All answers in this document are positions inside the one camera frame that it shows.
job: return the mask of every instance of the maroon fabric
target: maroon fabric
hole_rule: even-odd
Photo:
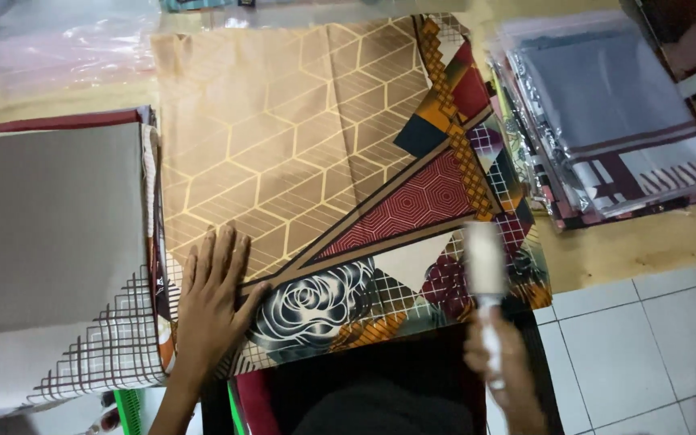
[[[254,435],[281,435],[273,414],[265,370],[251,371],[235,377],[240,405],[249,430]]]
[[[136,109],[5,122],[0,124],[0,133],[29,132],[32,130],[74,130],[76,128],[128,124],[130,122],[141,122],[141,116]]]

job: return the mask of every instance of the plastic packaging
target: plastic packaging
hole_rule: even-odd
[[[696,122],[626,15],[513,21],[499,39],[519,103],[578,210],[609,218],[696,192]]]
[[[177,0],[166,0],[173,6]],[[466,0],[256,0],[255,7],[237,0],[198,0],[190,8],[223,6],[202,14],[203,27],[309,27],[327,23],[358,23],[433,12],[466,11]]]
[[[0,91],[9,94],[126,81],[155,69],[155,0],[0,3]]]

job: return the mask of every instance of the green crate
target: green crate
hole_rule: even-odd
[[[141,435],[141,401],[136,389],[121,389],[114,392],[114,400],[120,412],[120,423],[125,435]]]

